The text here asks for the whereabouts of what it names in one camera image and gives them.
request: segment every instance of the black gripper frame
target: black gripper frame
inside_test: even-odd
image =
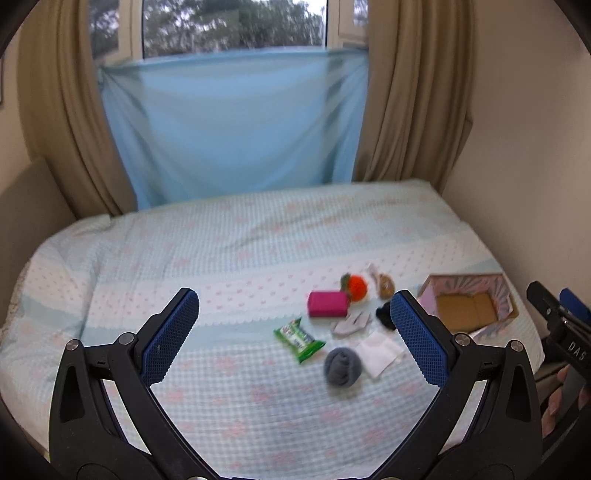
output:
[[[532,282],[526,296],[548,323],[548,344],[591,383],[591,327],[573,316],[540,282]]]
[[[111,345],[68,343],[50,414],[51,462],[66,479],[224,480],[187,443],[141,379],[143,349],[187,291],[179,291],[130,343],[121,343],[122,337]],[[424,318],[426,313],[414,298],[407,300]],[[365,480],[526,479],[541,462],[542,443],[537,393],[525,348],[518,342],[505,348],[480,346],[472,340],[460,345],[457,335],[436,317],[429,318],[429,323],[442,347],[454,352],[449,379],[412,432]],[[103,380],[114,380],[150,454],[127,442]],[[485,393],[464,441],[441,453],[475,382],[481,380],[488,381]]]

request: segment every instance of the orange fruit toy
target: orange fruit toy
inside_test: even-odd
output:
[[[343,275],[340,279],[341,290],[344,291],[351,301],[360,301],[368,294],[367,282],[360,275]]]

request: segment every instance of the wall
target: wall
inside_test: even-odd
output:
[[[17,101],[17,51],[19,33],[4,57],[4,92],[0,106],[0,193],[22,172],[30,160],[22,137]]]
[[[476,6],[474,128],[443,197],[521,294],[591,303],[591,55],[553,0]]]

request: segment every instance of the human hand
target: human hand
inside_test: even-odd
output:
[[[569,372],[569,365],[564,367],[557,374],[560,383],[564,383],[566,375]],[[560,410],[562,403],[562,388],[556,390],[548,399],[548,408],[542,415],[542,436],[547,437],[556,428],[556,414]],[[591,404],[591,387],[583,387],[579,393],[579,410],[585,405]]]

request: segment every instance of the white napkin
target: white napkin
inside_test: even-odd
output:
[[[404,352],[404,349],[388,335],[376,331],[355,347],[355,351],[369,376],[378,378],[386,367]]]

